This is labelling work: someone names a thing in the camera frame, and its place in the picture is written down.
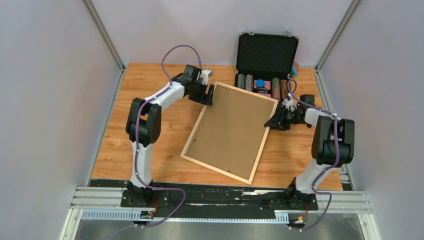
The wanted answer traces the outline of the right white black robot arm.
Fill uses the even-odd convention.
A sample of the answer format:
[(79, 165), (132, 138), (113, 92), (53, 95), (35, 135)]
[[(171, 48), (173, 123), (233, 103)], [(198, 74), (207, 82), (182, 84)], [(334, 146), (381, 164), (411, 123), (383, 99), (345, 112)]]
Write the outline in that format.
[(336, 168), (349, 164), (354, 158), (355, 121), (337, 117), (315, 105), (314, 95), (300, 96), (295, 105), (282, 103), (264, 124), (266, 128), (288, 131), (293, 125), (314, 127), (309, 165), (287, 187), (284, 200), (292, 209), (312, 202), (316, 188)]

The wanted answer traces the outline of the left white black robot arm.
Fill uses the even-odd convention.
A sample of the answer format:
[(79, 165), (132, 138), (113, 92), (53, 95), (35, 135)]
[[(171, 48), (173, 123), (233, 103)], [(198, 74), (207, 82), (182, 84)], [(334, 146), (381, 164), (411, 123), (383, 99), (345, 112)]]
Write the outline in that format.
[(162, 113), (176, 101), (187, 96), (189, 100), (211, 106), (215, 86), (208, 84), (213, 72), (186, 65), (182, 73), (169, 78), (168, 83), (147, 98), (134, 98), (131, 102), (125, 131), (132, 146), (133, 167), (127, 191), (134, 202), (142, 207), (153, 201), (151, 185), (153, 147), (162, 129)]

